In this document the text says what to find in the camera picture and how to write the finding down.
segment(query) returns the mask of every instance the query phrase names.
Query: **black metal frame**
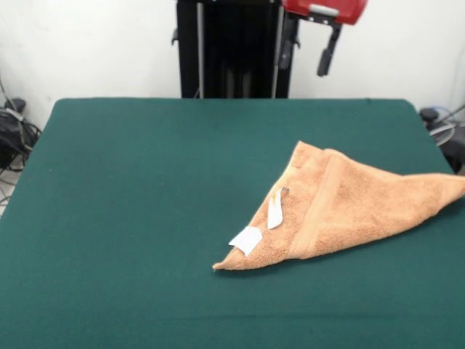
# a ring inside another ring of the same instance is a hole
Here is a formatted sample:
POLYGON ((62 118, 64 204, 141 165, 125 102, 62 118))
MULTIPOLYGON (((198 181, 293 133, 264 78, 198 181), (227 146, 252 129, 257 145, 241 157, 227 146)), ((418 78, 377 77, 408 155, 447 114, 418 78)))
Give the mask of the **black metal frame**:
MULTIPOLYGON (((180 0, 177 3, 183 98, 199 96, 198 2, 180 0)), ((205 18, 205 97, 287 98, 293 45, 288 67, 278 71, 276 96, 272 96, 280 1, 202 2, 205 18)))

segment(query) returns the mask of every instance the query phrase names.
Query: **green felt surface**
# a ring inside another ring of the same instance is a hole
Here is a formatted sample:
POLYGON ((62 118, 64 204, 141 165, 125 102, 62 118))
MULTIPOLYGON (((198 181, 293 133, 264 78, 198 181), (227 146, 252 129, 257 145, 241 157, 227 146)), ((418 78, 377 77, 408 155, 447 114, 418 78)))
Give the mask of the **green felt surface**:
POLYGON ((0 221, 0 348, 465 348, 465 203, 261 270, 211 269, 298 140, 450 172, 394 100, 62 100, 0 221))

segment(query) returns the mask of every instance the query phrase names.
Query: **white wall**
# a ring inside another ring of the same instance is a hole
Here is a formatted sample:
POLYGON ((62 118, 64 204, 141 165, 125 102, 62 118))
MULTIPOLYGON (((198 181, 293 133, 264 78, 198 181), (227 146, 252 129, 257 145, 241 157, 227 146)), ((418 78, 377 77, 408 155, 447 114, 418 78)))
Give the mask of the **white wall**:
MULTIPOLYGON (((0 0, 0 71, 43 126, 62 97, 179 97, 175 0, 0 0)), ((304 23, 292 97, 465 103, 465 1, 369 0, 345 27, 331 75, 315 74, 329 28, 304 23)))

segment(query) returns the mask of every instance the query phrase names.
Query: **black cable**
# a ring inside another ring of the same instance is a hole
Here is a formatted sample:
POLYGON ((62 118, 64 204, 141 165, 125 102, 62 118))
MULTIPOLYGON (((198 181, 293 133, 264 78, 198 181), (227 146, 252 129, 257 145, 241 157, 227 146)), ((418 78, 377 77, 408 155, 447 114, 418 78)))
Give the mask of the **black cable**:
POLYGON ((16 183, 9 182, 8 180, 4 180, 3 178, 0 178, 0 182, 5 183, 7 185, 11 185, 13 187, 16 186, 16 183))
POLYGON ((17 151, 18 153, 20 153, 20 154, 22 154, 22 155, 24 155, 24 156, 26 156, 26 157, 29 156, 28 153, 26 153, 25 151, 19 149, 19 148, 18 148, 16 145, 14 145, 13 142, 12 142, 11 140, 9 140, 8 138, 5 138, 5 137, 0 136, 0 141, 7 143, 8 146, 9 146, 11 149, 17 151))
POLYGON ((455 115, 460 113, 463 109, 465 109, 465 104, 459 107, 458 109, 455 109, 452 113, 449 113, 448 115, 443 116, 442 118, 438 118, 436 121, 434 121, 431 126, 437 126, 438 124, 447 121, 450 118, 453 118, 455 115))
POLYGON ((11 198, 11 196, 5 196, 2 200, 0 200, 0 204, 1 204, 2 202, 5 202, 5 201, 10 200, 10 198, 11 198))
POLYGON ((14 169, 10 166, 7 167, 7 170, 8 171, 11 171, 11 172, 22 172, 23 171, 23 168, 21 167, 20 169, 14 169))
POLYGON ((25 132, 28 134, 28 137, 29 138, 34 138, 34 132, 32 132, 31 128, 29 127, 28 124, 23 124, 23 129, 25 130, 25 132))

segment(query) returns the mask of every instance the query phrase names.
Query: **white label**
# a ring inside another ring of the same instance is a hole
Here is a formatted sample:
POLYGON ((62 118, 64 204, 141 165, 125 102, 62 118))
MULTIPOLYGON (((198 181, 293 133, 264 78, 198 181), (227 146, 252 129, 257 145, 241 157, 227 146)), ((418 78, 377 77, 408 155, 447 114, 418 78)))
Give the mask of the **white label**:
POLYGON ((278 190, 270 199, 268 204, 268 230, 278 227, 283 222, 283 208, 281 206, 281 193, 283 189, 278 190))
POLYGON ((248 257, 262 238, 263 236, 260 229, 255 227, 246 227, 233 240, 231 240, 230 245, 236 246, 239 250, 244 252, 246 257, 248 257))

